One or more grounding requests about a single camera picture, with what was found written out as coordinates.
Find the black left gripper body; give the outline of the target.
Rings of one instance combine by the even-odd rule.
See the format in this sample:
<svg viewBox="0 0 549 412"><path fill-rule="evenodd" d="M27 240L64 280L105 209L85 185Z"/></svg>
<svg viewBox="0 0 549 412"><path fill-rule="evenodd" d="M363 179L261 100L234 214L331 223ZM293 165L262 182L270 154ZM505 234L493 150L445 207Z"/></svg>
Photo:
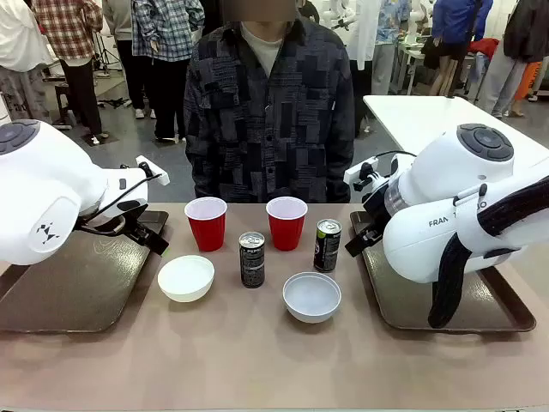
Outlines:
<svg viewBox="0 0 549 412"><path fill-rule="evenodd" d="M124 215L124 235L136 243L148 243L154 232L141 224L136 214L128 212Z"/></svg>

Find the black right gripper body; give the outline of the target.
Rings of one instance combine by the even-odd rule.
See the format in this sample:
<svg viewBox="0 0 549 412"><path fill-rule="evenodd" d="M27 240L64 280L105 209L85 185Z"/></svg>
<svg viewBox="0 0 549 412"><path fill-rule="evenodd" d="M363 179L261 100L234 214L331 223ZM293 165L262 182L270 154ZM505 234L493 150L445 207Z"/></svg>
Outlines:
<svg viewBox="0 0 549 412"><path fill-rule="evenodd" d="M370 230L382 234L391 215L385 206L386 188L377 188L375 191L363 195L363 208L371 218Z"/></svg>

